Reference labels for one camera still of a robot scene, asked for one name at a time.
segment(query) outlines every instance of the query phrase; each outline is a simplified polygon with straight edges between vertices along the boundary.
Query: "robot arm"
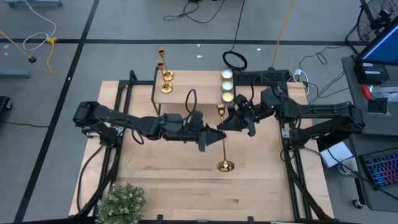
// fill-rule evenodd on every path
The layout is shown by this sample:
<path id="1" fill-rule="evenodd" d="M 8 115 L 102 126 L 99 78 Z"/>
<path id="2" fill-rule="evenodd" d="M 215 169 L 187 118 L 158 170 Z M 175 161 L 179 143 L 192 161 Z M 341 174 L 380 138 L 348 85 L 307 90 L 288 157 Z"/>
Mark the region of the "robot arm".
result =
<path id="1" fill-rule="evenodd" d="M 283 138 L 290 140 L 290 145 L 303 148 L 310 139 L 325 136 L 330 143 L 337 143 L 342 136 L 350 133 L 360 133 L 365 125 L 362 111 L 350 102 L 335 105 L 300 105 L 283 94 L 283 91 L 267 88 L 261 91 L 261 102 L 253 105 L 243 95 L 238 95 L 234 102 L 238 106 L 228 108 L 228 117 L 217 129 L 224 131 L 242 131 L 248 128 L 250 137 L 256 134 L 254 123 L 269 116 L 275 117 L 283 123 L 302 118 L 331 118 L 324 123 L 309 128 L 283 129 Z"/>
<path id="2" fill-rule="evenodd" d="M 196 142 L 201 152 L 205 151 L 206 146 L 226 137 L 222 131 L 210 128 L 207 124 L 204 126 L 203 113 L 198 110 L 192 111 L 186 118 L 175 113 L 138 118 L 111 110 L 95 101 L 86 101 L 80 103 L 73 122 L 75 126 L 83 128 L 83 133 L 88 130 L 97 132 L 100 144 L 108 147 L 115 147 L 119 133 L 106 123 L 132 129 L 153 141 L 163 138 L 166 141 Z"/>

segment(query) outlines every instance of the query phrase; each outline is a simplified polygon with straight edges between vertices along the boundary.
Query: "gold candle holder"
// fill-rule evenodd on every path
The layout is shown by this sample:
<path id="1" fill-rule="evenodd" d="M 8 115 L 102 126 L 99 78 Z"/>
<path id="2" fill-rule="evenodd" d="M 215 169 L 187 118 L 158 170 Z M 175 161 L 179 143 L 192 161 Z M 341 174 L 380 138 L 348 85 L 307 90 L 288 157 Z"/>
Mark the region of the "gold candle holder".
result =
<path id="1" fill-rule="evenodd" d="M 160 47 L 157 49 L 157 53 L 159 54 L 159 56 L 162 58 L 163 63 L 164 63 L 164 69 L 165 71 L 162 71 L 162 74 L 164 75 L 164 80 L 166 81 L 171 81 L 174 78 L 174 72 L 167 70 L 167 66 L 166 66 L 166 61 L 164 60 L 164 55 L 165 55 L 165 50 L 163 47 Z"/>
<path id="2" fill-rule="evenodd" d="M 165 75 L 164 75 L 164 62 L 163 61 L 158 61 L 156 63 L 157 68 L 160 70 L 161 74 L 162 74 L 162 79 L 163 79 L 163 84 L 160 86 L 160 90 L 162 91 L 162 93 L 170 93 L 171 91 L 173 91 L 173 84 L 168 82 L 165 79 Z"/>
<path id="3" fill-rule="evenodd" d="M 218 114 L 220 115 L 221 124 L 222 124 L 224 122 L 225 104 L 218 104 L 217 110 Z M 226 159 L 225 139 L 223 139 L 223 152 L 224 152 L 224 160 L 217 163 L 217 169 L 221 172 L 230 172 L 235 169 L 235 164 L 232 161 Z"/>

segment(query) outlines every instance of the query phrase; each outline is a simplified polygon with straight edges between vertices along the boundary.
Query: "potted plant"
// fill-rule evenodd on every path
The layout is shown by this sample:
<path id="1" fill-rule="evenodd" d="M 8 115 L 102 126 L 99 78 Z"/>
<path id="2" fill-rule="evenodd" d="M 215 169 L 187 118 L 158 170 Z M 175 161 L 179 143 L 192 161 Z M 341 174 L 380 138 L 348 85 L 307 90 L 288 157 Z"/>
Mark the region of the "potted plant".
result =
<path id="1" fill-rule="evenodd" d="M 129 183 L 113 184 L 109 193 L 98 201 L 98 222 L 103 224 L 136 224 L 143 216 L 147 200 L 142 187 Z"/>

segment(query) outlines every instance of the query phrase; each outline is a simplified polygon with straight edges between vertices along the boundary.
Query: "white cable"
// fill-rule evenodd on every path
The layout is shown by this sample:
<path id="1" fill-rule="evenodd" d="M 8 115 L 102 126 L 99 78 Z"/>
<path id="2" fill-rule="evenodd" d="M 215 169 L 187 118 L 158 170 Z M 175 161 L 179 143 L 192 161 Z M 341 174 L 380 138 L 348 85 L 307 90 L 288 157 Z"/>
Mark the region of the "white cable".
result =
<path id="1" fill-rule="evenodd" d="M 304 76 L 305 76 L 305 81 L 306 81 L 307 83 L 310 83 L 307 74 L 306 74 L 303 70 L 301 70 L 301 69 L 296 69 L 296 71 L 294 71 L 293 80 L 294 80 L 295 82 L 298 82 L 298 80 L 300 79 L 300 75 L 301 75 L 301 74 L 304 74 Z M 308 96 L 308 94 L 310 94 L 310 87 L 307 86 L 307 92 L 305 93 L 305 95 Z"/>
<path id="2" fill-rule="evenodd" d="M 42 15 L 40 15 L 39 13 L 37 13 L 36 11 L 34 11 L 33 8 L 32 8 L 32 6 L 30 6 L 30 4 L 27 2 L 27 0 L 24 0 L 24 1 L 25 1 L 25 3 L 27 4 L 27 7 L 29 7 L 29 9 L 30 9 L 34 14 L 36 14 L 36 15 L 39 16 L 40 18 L 42 18 L 42 19 L 44 19 L 45 21 L 50 22 L 50 23 L 52 23 L 52 24 L 54 25 L 54 31 L 51 33 L 51 35 L 48 35 L 48 33 L 45 33 L 45 32 L 39 32 L 39 33 L 36 33 L 36 34 L 33 34 L 33 35 L 29 36 L 28 38 L 26 38 L 26 39 L 24 40 L 24 42 L 22 43 L 23 48 L 24 48 L 26 51 L 32 51 L 32 50 L 36 50 L 36 49 L 38 49 L 39 47 L 41 47 L 41 46 L 45 43 L 46 40 L 48 40 L 49 38 L 51 38 L 51 37 L 54 35 L 55 30 L 57 29 L 57 25 L 56 25 L 54 22 L 52 22 L 51 20 L 44 18 Z M 46 38 L 45 38 L 45 40 L 43 40 L 43 42 L 42 42 L 41 44 L 39 44 L 38 46 L 34 47 L 33 49 L 27 49 L 27 48 L 25 47 L 25 44 L 26 44 L 26 42 L 27 42 L 29 39 L 31 39 L 31 38 L 34 37 L 34 36 L 42 35 L 42 34 L 45 35 Z"/>

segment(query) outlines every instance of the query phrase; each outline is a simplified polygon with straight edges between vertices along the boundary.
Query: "wooden table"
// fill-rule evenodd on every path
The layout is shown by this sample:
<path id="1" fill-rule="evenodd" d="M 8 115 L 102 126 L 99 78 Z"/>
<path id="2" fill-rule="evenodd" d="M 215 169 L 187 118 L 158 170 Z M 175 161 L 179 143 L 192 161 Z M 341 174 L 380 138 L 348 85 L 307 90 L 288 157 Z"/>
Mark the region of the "wooden table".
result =
<path id="1" fill-rule="evenodd" d="M 117 86 L 118 82 L 103 82 L 99 103 L 113 108 Z M 288 83 L 288 87 L 292 99 L 307 103 L 301 83 Z M 255 87 L 254 103 L 259 103 L 263 89 L 263 86 Z M 133 86 L 129 114 L 156 116 L 150 101 L 151 91 L 149 85 Z M 251 96 L 249 86 L 237 86 L 236 91 Z M 120 108 L 123 108 L 124 97 Z M 220 122 L 214 105 L 198 105 L 198 110 L 204 112 L 204 121 L 211 127 Z M 187 114 L 184 105 L 162 105 L 161 113 L 171 112 Z M 311 120 L 303 120 L 302 128 L 309 125 Z M 229 173 L 216 169 L 223 157 L 221 141 L 206 147 L 206 152 L 200 152 L 192 142 L 146 140 L 141 146 L 132 139 L 130 131 L 124 135 L 117 182 L 129 182 L 145 189 L 148 204 L 144 219 L 155 220 L 158 214 L 163 214 L 165 220 L 245 221 L 248 216 L 256 221 L 294 220 L 286 168 L 279 158 L 282 149 L 279 122 L 274 117 L 256 124 L 257 134 L 252 138 L 246 134 L 247 130 L 226 132 L 227 158 L 235 163 L 235 170 Z M 82 165 L 97 150 L 98 141 L 98 138 L 87 140 Z M 308 142 L 307 147 L 317 150 L 315 141 Z M 81 188 L 82 205 L 98 186 L 104 152 L 103 149 L 86 168 Z M 332 217 L 321 160 L 309 151 L 301 151 L 301 155 L 307 189 Z M 75 191 L 70 214 L 76 213 Z"/>

